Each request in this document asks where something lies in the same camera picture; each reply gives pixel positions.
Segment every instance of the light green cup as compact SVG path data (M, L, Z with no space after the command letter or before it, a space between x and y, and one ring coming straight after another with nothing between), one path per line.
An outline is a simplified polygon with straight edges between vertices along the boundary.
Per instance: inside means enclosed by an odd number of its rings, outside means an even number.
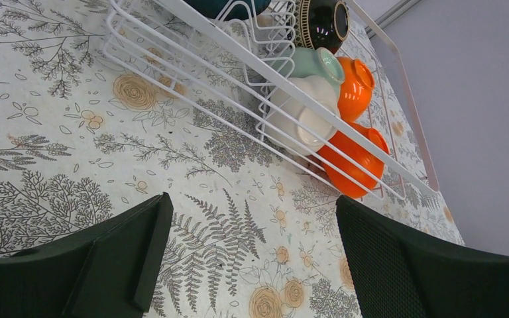
M289 48L284 51L282 56L289 56L291 54L292 49ZM318 48L317 50L296 48L292 60L295 63L295 67L289 76L288 73L292 69L292 63L278 60L275 61L272 68L282 74L282 76L290 78L306 78L311 75L319 75L333 86L338 99L341 94L341 84L345 81L345 75L342 65L331 51L326 48Z

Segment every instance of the wire rack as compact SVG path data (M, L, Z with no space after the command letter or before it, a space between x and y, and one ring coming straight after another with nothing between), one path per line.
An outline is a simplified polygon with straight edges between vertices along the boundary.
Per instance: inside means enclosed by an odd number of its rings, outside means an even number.
M396 57L395 62L399 65L401 78L403 84L405 84L406 99L408 108L412 114L411 120L414 133L425 164L426 176L424 177L413 175L398 162L397 153L389 155L379 149L367 138L359 134L339 117L335 116L331 111L327 110L309 95L298 89L295 85L288 81L287 76L284 77L272 69L271 66L273 63L277 63L278 61L284 61L280 62L282 63L282 67L288 63L291 63L292 66L294 65L294 61L291 57L295 52L293 41L296 33L292 27L292 25L295 25L295 0L272 0L269 8L265 12L256 18L245 21L225 21L225 18L236 6L243 6L250 13L250 16L252 16L252 12L255 11L253 9L255 7L254 0L251 0L251 6L247 5L243 1L233 2L233 0L230 0L215 20L203 17L183 0L153 1L154 5L162 8L163 12L170 13L170 16L155 17L152 19L151 13L144 12L144 9L140 6L140 3L142 2L141 0L120 0L118 2L116 2L116 0L110 0L111 12L107 17L106 23L107 27L111 31L111 36L105 42L103 53L108 58L112 59L112 61L142 76L152 84L157 85L159 88L169 91L174 96L179 97L182 101L193 105L200 111L212 116L214 119L225 123L227 126L245 135L247 138L261 144L268 151L282 157L284 160L303 170L305 173L331 187L334 187L334 185L324 178L324 170L319 164L317 164L317 162L315 162L315 159L333 167L340 174L365 189L369 195L376 197L377 199L382 199L386 191L392 192L398 199L404 199L405 191L403 185L406 182L413 184L426 195L435 194L438 191L436 175L424 139L420 120L416 114L414 101L412 99L410 88L408 87L405 70L399 53L387 35L356 3L354 3L354 1L345 0L346 4L348 4L348 6L352 9L352 13L358 14L358 16L376 32L378 37L383 39L389 48L391 48L391 51ZM168 28L166 26L166 19L179 19L179 23L186 23L188 25L187 34L175 32L171 28ZM229 34L229 28L231 25L242 29L244 34L242 40L233 38ZM151 49L146 50L143 48L143 45L129 40L125 36L125 32L133 33L135 36L142 39L142 42L145 42L147 46L155 48L156 51ZM370 56L372 56L374 63L374 65L372 65L373 72L378 72L381 69L381 65L377 60L376 55L370 52L367 46L365 46L355 36L355 34L353 34L353 31L351 31L350 36L354 36L357 42L370 54ZM284 53L287 49L290 49L287 51L289 52L289 55L285 56ZM132 58L129 60L120 59L116 54L117 51L122 51L130 55ZM244 75L243 81L237 80L232 75L220 70L212 63L214 58L223 51L234 55L234 57L242 62L241 67ZM161 54L156 54L156 52L162 52L162 58L159 56ZM348 53L341 48L337 55L348 56ZM140 71L139 68L136 67L135 63L137 62L147 63L149 67L155 69L165 78L169 78L170 81L159 81L158 78L155 78L151 74L146 74ZM213 72L213 74L217 74L218 76L225 78L229 81L229 83L236 85L242 92L248 94L252 101L255 101L254 104L256 104L257 107L253 108L243 105L244 103L239 103L232 96L229 96L229 94L211 87L209 83L199 78L199 72L197 72L198 68L209 70L210 72ZM382 102L386 109L386 98L384 94L385 89L382 81L378 81L378 83L382 95ZM233 123L226 121L215 113L212 113L209 109L206 109L205 107L188 99L184 96L182 90L178 89L179 86L186 87L191 85L201 87L204 91L210 91L226 103L255 118L256 133L252 134L246 132ZM323 140L322 137L315 133L315 131L299 122L299 120L293 118L293 116L289 115L287 112L281 110L281 105L273 104L270 101L270 98L278 89L285 91L290 98L294 98L301 102L314 113L318 114L322 119L331 123L338 131L341 131L347 137L354 140L364 149L376 156L379 160L383 161L386 164L386 169L388 167L398 174L398 181L387 184L382 181L381 178L375 177L352 158L330 144L327 140ZM278 127L272 125L272 123L268 122L268 119L276 113L280 113L288 120L295 122L296 125L302 127L328 147L338 152L346 160L350 161L365 174L377 181L378 187L375 189L365 188L357 180L331 164L326 159L322 158L306 145L281 131ZM372 122L371 112L368 112L368 116L370 117L370 122ZM296 146L302 147L304 150L311 153L311 156L302 156L295 150L289 148L289 153L299 155L291 156L284 151L281 151L281 149L272 146L269 142L267 142L267 140L272 140L274 144L279 144L283 148L287 148L286 145L280 144L276 139L273 139L268 135L266 130L269 127L274 131L279 132ZM394 186L396 185L400 186L400 189L402 190L401 193L394 190Z

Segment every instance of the table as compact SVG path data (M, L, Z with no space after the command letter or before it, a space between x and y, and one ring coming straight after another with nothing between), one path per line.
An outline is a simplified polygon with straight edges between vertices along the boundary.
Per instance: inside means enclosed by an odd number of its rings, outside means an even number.
M147 317L359 317L334 215L338 193L106 59L107 8L102 0L0 0L0 255L166 191L175 214ZM165 25L186 28L178 19ZM370 65L356 41L373 50L364 29L351 27L357 38L345 48ZM237 63L222 57L219 67L234 72ZM372 121L360 122L392 137L392 153L423 176L413 133L379 74L387 106L376 89ZM235 94L228 82L202 76ZM254 119L222 100L179 89L254 131ZM383 178L397 179L391 171ZM387 193L364 203L463 244L442 196L404 187L404 201Z

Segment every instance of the tabletop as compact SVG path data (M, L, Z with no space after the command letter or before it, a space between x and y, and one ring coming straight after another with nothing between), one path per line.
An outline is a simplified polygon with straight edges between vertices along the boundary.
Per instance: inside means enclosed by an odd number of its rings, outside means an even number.
M187 28L158 5L141 5L176 32ZM108 60L101 51L108 7L106 0L0 0L0 256L165 191L175 212L147 317L360 317L335 218L337 191ZM371 65L358 43L373 52L364 28L351 29L344 48ZM217 65L240 70L225 52ZM359 121L389 136L391 153L423 176L393 89L382 70L374 74L387 105L376 89L372 119ZM201 78L242 98L217 74ZM254 133L255 120L217 96L194 85L177 89ZM385 171L386 183L397 179ZM363 202L463 244L441 195L404 189L405 200L385 193Z

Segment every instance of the dark teal bowl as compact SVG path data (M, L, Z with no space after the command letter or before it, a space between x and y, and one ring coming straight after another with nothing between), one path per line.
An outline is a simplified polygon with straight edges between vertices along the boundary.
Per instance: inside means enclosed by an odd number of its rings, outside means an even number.
M254 0L254 7L256 9L255 16L261 14L270 5L271 0ZM184 0L189 6L193 7L201 15L209 19L215 19L217 15L223 10L228 0ZM233 2L246 3L251 10L253 9L251 0L234 0ZM251 18L249 12L242 5L235 6L231 12L225 17L226 21L239 19L247 20Z

